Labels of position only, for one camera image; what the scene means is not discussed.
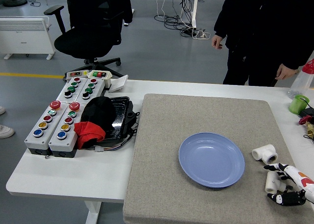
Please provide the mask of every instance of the plate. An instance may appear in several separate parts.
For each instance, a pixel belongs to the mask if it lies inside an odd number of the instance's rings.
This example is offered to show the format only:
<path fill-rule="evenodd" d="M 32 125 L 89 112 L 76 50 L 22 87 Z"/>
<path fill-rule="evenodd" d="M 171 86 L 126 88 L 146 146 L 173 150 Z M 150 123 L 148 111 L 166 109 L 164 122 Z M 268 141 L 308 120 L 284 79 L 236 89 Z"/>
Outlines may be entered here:
<path fill-rule="evenodd" d="M 240 149 L 215 133 L 197 133 L 186 138 L 179 148 L 179 162 L 192 180 L 212 188 L 234 184 L 245 167 Z"/>

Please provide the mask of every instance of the felt mat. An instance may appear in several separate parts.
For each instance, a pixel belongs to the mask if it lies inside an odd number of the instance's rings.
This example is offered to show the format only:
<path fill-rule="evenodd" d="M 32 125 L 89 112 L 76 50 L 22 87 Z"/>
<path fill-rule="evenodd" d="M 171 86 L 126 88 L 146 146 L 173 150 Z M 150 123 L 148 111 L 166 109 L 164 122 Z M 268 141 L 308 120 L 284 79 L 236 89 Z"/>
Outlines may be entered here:
<path fill-rule="evenodd" d="M 245 171 L 236 183 L 208 188 L 185 174 L 179 147 L 199 132 L 223 135 L 239 147 Z M 145 95 L 123 207 L 125 223 L 313 224 L 309 202 L 283 207 L 267 197 L 268 171 L 251 154 L 252 149 L 267 144 L 276 148 L 277 162 L 294 165 L 265 101 Z"/>

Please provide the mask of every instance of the person's hand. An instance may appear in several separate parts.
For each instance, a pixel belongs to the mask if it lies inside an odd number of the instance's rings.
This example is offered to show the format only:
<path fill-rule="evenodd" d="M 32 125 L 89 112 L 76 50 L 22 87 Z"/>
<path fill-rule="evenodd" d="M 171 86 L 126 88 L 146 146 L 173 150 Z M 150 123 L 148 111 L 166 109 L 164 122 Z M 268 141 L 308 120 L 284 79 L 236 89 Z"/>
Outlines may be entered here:
<path fill-rule="evenodd" d="M 287 78 L 292 77 L 294 74 L 299 73 L 299 70 L 290 69 L 283 64 L 280 64 L 278 70 L 277 70 L 277 77 L 275 79 L 277 80 L 284 80 Z"/>
<path fill-rule="evenodd" d="M 221 50 L 222 44 L 220 44 L 220 42 L 222 41 L 222 39 L 222 37 L 214 35 L 211 39 L 211 46 L 213 46 L 217 50 Z"/>

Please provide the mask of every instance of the white heater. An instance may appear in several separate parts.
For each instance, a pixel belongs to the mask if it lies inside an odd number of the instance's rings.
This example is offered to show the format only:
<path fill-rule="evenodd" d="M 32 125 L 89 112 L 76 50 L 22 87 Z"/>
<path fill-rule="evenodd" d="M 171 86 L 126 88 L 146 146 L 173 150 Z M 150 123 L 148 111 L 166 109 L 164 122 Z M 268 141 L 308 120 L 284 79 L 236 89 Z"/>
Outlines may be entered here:
<path fill-rule="evenodd" d="M 0 18 L 0 53 L 48 54 L 50 60 L 55 49 L 50 40 L 44 18 Z"/>

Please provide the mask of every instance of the white shoe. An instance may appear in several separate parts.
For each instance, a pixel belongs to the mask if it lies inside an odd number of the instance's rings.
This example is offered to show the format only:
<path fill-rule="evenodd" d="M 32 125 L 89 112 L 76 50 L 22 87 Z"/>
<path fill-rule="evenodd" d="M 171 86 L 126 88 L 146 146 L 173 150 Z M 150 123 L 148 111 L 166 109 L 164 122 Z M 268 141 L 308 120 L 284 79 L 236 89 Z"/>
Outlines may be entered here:
<path fill-rule="evenodd" d="M 3 114 L 5 112 L 5 108 L 0 106 L 0 114 Z"/>
<path fill-rule="evenodd" d="M 0 139 L 10 137 L 14 134 L 14 130 L 12 128 L 0 125 Z"/>

